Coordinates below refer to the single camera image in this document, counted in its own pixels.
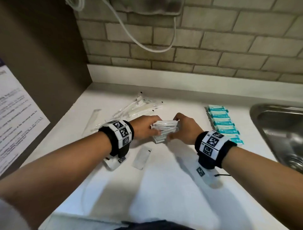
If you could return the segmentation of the person's right hand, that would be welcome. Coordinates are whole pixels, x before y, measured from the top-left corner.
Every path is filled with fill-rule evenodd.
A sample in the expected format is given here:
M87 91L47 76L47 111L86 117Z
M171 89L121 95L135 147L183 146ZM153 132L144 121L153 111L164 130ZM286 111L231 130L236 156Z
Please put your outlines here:
M179 131L170 133L167 140L180 140L184 144L194 145L197 137L203 133L203 129L196 123L193 118L188 117L187 124L179 124Z

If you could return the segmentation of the person's left hand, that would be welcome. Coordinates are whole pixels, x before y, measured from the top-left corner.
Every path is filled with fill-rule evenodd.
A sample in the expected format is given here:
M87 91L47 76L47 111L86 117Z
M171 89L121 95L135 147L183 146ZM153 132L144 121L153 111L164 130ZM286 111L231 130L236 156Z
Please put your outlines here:
M144 140L152 136L159 136L161 132L155 129L147 128L147 116L140 116L129 122L134 130L135 140Z

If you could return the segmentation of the stack of white sachets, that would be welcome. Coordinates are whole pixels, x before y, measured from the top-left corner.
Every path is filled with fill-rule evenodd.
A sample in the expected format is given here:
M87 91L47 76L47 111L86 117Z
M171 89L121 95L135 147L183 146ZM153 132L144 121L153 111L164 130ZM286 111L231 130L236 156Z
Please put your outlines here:
M159 136L153 136L153 140L156 144L162 143L166 140L170 133L179 131L179 121L157 121L151 125L151 129L159 130L161 134Z

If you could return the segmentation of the person's right forearm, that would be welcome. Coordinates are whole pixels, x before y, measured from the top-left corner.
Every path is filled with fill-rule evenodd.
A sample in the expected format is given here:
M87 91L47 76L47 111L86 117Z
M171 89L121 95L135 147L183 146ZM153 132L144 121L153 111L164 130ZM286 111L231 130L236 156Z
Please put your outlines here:
M303 230L303 174L239 147L222 168L285 227Z

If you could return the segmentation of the person's left forearm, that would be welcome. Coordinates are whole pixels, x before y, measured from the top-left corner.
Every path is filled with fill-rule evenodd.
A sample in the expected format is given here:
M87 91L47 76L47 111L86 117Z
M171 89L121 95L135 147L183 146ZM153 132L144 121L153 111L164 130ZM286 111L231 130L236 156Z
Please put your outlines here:
M38 229L111 150L103 132L68 144L0 180L0 198L16 208L31 229Z

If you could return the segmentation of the pile of clear wrapped sticks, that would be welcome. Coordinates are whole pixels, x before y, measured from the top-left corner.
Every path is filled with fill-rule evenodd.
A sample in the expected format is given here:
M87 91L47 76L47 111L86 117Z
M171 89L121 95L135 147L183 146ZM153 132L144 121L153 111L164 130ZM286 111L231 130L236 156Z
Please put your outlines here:
M141 115L150 114L156 109L164 105L163 101L153 100L145 96L143 92L139 92L137 96L131 101L130 104L114 113L108 120L126 120L131 121Z

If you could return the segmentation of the black marker wristband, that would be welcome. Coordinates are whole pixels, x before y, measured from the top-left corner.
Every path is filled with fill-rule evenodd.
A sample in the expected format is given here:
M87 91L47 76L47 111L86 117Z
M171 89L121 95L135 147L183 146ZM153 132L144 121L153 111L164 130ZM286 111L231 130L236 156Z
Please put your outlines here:
M195 150L199 156L199 164L208 170L222 168L222 161L232 147L237 144L227 136L214 130L199 134L195 141Z
M110 155L123 158L129 151L131 141L134 139L134 129L125 120L112 120L103 124L98 132L103 132L109 138L112 150Z

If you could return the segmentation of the short clear plastic wrapper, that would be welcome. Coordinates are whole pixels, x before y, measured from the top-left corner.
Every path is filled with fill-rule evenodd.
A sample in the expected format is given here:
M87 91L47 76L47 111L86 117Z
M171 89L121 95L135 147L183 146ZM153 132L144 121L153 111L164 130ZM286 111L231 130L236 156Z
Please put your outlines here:
M132 167L134 167L138 170L143 170L151 151L152 151L152 148L147 147L147 146L142 146L140 148L140 150L138 151L138 153L132 163Z

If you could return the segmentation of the row of teal packets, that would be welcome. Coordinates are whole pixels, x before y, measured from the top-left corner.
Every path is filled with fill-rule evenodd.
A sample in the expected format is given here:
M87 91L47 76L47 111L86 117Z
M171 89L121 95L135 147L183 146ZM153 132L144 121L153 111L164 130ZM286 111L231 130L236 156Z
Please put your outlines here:
M229 138L237 145L244 145L239 129L229 116L229 111L222 105L207 105L204 107L212 128Z

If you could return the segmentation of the long clear plastic wrapper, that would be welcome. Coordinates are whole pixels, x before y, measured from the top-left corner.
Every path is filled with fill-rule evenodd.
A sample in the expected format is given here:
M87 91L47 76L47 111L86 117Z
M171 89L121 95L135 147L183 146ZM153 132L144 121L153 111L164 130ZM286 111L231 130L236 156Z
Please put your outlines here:
M101 121L102 121L102 119L101 119L101 109L93 110L81 137L86 137L86 136L89 136L93 133L98 132L98 130L101 126Z

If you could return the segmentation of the stainless steel sink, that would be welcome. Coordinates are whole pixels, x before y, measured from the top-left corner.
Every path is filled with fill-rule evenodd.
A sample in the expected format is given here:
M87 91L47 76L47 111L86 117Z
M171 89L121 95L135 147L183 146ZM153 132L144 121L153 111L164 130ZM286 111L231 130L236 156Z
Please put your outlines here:
M250 117L275 159L303 174L303 107L257 104Z

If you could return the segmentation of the dark trousers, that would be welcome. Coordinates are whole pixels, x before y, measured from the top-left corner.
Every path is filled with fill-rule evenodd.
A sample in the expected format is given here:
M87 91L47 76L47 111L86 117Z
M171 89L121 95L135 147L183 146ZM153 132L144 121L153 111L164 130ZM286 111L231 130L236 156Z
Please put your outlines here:
M114 230L196 230L167 220L147 221L143 223L125 221L123 224L126 224L127 226Z

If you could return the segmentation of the brown cabinet panel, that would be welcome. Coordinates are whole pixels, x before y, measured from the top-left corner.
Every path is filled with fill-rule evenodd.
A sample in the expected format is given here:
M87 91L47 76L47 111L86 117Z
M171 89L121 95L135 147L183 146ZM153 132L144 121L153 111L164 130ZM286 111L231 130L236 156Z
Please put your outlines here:
M50 124L0 176L16 171L92 83L65 0L0 0L0 58Z

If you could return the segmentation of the printed paper notice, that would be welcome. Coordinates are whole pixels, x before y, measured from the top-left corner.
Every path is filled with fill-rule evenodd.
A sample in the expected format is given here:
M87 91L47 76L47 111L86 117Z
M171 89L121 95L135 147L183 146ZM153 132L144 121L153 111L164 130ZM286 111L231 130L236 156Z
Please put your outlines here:
M50 124L0 59L0 176Z

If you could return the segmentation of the white sleeve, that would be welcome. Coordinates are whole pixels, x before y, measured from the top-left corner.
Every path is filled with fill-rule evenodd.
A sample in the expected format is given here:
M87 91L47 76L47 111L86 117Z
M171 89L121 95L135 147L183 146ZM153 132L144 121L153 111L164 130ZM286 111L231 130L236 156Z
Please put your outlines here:
M0 230L32 230L21 214L0 199Z

